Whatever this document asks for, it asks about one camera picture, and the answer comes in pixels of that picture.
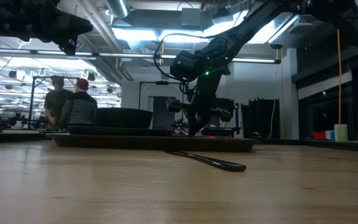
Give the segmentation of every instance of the white wall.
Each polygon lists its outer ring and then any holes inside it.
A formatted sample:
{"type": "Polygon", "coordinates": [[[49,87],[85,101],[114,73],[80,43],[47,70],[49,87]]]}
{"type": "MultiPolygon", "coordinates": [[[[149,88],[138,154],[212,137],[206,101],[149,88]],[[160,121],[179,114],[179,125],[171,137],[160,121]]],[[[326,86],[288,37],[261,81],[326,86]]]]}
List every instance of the white wall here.
{"type": "MultiPolygon", "coordinates": [[[[283,123],[282,137],[298,139],[298,94],[291,80],[291,76],[296,73],[296,50],[287,51],[282,65],[233,63],[229,69],[232,74],[222,77],[216,92],[217,97],[233,99],[236,103],[244,105],[258,97],[279,98],[283,123]]],[[[174,96],[181,100],[181,93],[174,86],[151,84],[142,92],[141,109],[148,109],[150,96],[174,96]]],[[[138,108],[138,99],[139,82],[123,83],[121,107],[138,108]]],[[[242,123],[241,110],[239,123],[242,123]]],[[[235,126],[234,119],[228,126],[235,126]]]]}

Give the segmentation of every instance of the table surface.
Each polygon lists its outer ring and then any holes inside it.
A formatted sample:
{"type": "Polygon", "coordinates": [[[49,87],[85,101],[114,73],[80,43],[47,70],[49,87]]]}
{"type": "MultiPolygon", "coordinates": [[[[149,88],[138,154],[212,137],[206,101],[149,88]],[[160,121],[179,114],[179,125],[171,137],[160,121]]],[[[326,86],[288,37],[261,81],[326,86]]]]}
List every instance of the table surface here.
{"type": "Polygon", "coordinates": [[[0,223],[358,223],[358,152],[254,146],[197,152],[0,144],[0,223]]]}

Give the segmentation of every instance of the person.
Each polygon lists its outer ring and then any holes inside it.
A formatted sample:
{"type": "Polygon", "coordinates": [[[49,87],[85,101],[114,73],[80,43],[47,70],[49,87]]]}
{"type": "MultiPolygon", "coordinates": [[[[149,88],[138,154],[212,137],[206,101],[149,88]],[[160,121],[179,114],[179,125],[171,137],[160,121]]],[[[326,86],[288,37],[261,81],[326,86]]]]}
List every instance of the person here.
{"type": "Polygon", "coordinates": [[[79,79],[76,83],[76,93],[65,103],[60,119],[60,127],[66,126],[95,126],[95,109],[98,102],[86,91],[89,83],[85,79],[79,79]]]}
{"type": "Polygon", "coordinates": [[[59,129],[59,119],[62,115],[63,106],[66,100],[73,95],[73,92],[63,89],[64,83],[63,77],[52,78],[52,85],[55,89],[45,97],[45,114],[49,122],[48,129],[59,129]]]}

